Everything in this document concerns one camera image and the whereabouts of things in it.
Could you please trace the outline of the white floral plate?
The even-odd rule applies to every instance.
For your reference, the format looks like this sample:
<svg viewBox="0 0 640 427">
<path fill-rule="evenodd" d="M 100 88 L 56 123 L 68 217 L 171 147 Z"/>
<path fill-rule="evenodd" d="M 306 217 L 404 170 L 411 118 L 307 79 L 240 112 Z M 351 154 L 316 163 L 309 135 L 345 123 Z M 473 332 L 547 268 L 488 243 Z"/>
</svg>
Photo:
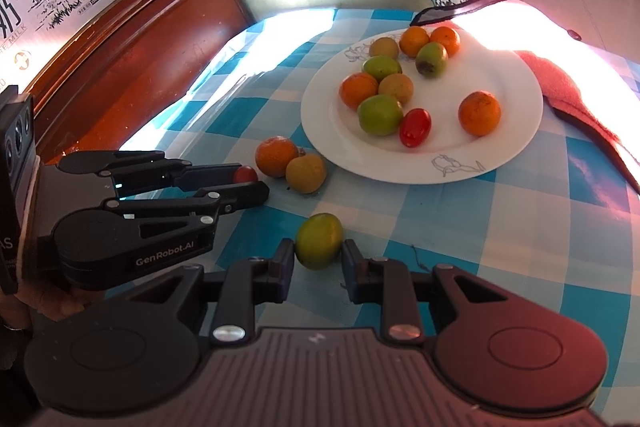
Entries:
<svg viewBox="0 0 640 427">
<path fill-rule="evenodd" d="M 408 108 L 423 108 L 432 117 L 420 146 L 406 147 L 397 135 L 367 134 L 338 96 L 341 82 L 369 56 L 373 40 L 364 38 L 337 52 L 308 83 L 300 119 L 312 147 L 358 176 L 400 184 L 471 179 L 513 159 L 532 141 L 544 113 L 538 81 L 515 53 L 488 49 L 466 31 L 460 36 L 460 52 L 435 79 L 422 77 L 410 58 L 399 59 L 414 86 Z M 501 107 L 497 128 L 481 138 L 464 131 L 458 119 L 460 103 L 475 91 L 495 95 Z"/>
</svg>

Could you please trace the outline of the orange tangerine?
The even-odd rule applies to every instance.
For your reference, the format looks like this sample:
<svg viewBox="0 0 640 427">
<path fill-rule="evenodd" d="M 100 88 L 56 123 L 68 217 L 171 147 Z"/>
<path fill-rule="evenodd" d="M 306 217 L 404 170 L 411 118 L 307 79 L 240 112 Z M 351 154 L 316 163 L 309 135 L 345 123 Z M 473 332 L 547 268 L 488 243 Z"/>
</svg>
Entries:
<svg viewBox="0 0 640 427">
<path fill-rule="evenodd" d="M 495 95 L 488 91 L 474 91 L 458 107 L 458 121 L 462 129 L 474 136 L 493 132 L 501 119 L 501 106 Z"/>
<path fill-rule="evenodd" d="M 351 110 L 356 110 L 363 101 L 377 94 L 378 80 L 366 72 L 349 75 L 338 89 L 342 102 Z"/>
<path fill-rule="evenodd" d="M 279 179 L 285 176 L 288 163 L 298 156 L 299 149 L 292 140 L 276 135 L 256 147 L 255 164 L 265 176 Z"/>
</svg>

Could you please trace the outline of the red cherry tomato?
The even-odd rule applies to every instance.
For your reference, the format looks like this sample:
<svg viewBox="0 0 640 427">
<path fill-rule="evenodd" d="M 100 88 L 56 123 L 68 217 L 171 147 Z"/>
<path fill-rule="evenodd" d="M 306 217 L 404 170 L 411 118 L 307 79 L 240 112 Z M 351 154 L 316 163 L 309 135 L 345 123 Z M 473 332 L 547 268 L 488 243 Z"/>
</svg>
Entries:
<svg viewBox="0 0 640 427">
<path fill-rule="evenodd" d="M 405 147 L 420 146 L 432 129 L 432 118 L 424 108 L 414 108 L 402 118 L 399 126 L 399 140 Z"/>
<path fill-rule="evenodd" d="M 234 183 L 254 183 L 258 182 L 258 174 L 253 167 L 241 166 L 233 173 Z"/>
</svg>

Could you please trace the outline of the brownish green jujube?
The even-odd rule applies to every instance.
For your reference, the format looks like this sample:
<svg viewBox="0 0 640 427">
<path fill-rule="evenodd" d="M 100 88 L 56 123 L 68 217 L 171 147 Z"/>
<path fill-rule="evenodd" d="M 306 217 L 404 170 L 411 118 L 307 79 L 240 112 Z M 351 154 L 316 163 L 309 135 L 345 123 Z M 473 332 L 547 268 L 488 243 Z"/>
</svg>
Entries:
<svg viewBox="0 0 640 427">
<path fill-rule="evenodd" d="M 381 37 L 375 39 L 369 46 L 369 56 L 386 56 L 397 60 L 399 55 L 399 46 L 394 38 Z"/>
</svg>

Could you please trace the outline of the yellow-brown jujube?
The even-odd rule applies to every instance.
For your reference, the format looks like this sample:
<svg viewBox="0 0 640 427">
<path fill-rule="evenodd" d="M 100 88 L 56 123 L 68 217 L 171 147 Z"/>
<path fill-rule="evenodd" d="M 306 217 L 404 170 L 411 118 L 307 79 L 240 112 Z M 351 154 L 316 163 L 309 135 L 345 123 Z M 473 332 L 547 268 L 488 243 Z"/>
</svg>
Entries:
<svg viewBox="0 0 640 427">
<path fill-rule="evenodd" d="M 326 164 L 317 154 L 299 156 L 286 166 L 285 179 L 300 194 L 316 193 L 326 181 Z"/>
</svg>

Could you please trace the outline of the small orange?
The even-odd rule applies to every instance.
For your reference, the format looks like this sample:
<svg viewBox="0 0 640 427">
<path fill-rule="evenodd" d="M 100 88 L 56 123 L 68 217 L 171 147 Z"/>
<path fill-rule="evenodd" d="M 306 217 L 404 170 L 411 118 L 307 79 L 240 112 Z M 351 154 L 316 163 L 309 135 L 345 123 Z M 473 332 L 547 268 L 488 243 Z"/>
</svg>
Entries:
<svg viewBox="0 0 640 427">
<path fill-rule="evenodd" d="M 429 42 L 430 35 L 423 27 L 410 26 L 400 36 L 398 46 L 405 56 L 416 58 L 420 49 Z"/>
<path fill-rule="evenodd" d="M 461 39 L 458 32 L 449 26 L 435 27 L 430 35 L 431 42 L 440 43 L 449 57 L 455 56 L 460 50 Z"/>
</svg>

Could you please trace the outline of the red fleece cloth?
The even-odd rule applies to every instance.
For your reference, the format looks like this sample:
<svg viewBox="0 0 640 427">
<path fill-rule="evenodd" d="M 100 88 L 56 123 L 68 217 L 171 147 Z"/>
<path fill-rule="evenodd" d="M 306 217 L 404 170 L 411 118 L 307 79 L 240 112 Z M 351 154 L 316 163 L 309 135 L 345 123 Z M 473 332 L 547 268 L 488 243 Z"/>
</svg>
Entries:
<svg viewBox="0 0 640 427">
<path fill-rule="evenodd" d="M 429 8 L 411 23 L 463 29 L 487 49 L 516 53 L 555 116 L 584 132 L 638 190 L 639 93 L 590 46 L 522 0 Z"/>
</svg>

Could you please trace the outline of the orange tangerine top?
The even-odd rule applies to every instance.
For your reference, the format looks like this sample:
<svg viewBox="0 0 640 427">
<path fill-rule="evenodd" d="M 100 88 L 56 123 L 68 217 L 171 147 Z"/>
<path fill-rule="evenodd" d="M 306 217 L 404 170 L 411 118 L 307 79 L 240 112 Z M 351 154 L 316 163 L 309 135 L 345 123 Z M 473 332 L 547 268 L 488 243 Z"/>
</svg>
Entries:
<svg viewBox="0 0 640 427">
<path fill-rule="evenodd" d="M 356 110 L 363 101 L 377 94 L 378 80 L 366 72 L 349 75 L 338 89 L 342 102 L 351 110 Z"/>
</svg>

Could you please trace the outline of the blue checkered tablecloth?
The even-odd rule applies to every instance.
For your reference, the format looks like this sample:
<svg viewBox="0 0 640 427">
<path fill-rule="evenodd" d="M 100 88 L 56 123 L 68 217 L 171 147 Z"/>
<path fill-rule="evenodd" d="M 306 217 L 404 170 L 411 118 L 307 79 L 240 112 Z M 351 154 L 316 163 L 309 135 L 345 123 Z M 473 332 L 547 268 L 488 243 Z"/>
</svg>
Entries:
<svg viewBox="0 0 640 427">
<path fill-rule="evenodd" d="M 250 164 L 282 135 L 309 142 L 299 101 L 341 49 L 407 26 L 392 10 L 300 10 L 232 38 L 186 95 L 151 119 L 126 150 L 163 150 L 196 165 Z M 639 197 L 585 135 L 544 113 L 523 153 L 478 178 L 393 185 L 331 168 L 317 194 L 274 180 L 267 204 L 225 217 L 201 259 L 225 268 L 269 255 L 310 216 L 332 213 L 363 254 L 419 270 L 449 262 L 593 329 L 608 350 L 596 409 L 639 417 Z"/>
</svg>

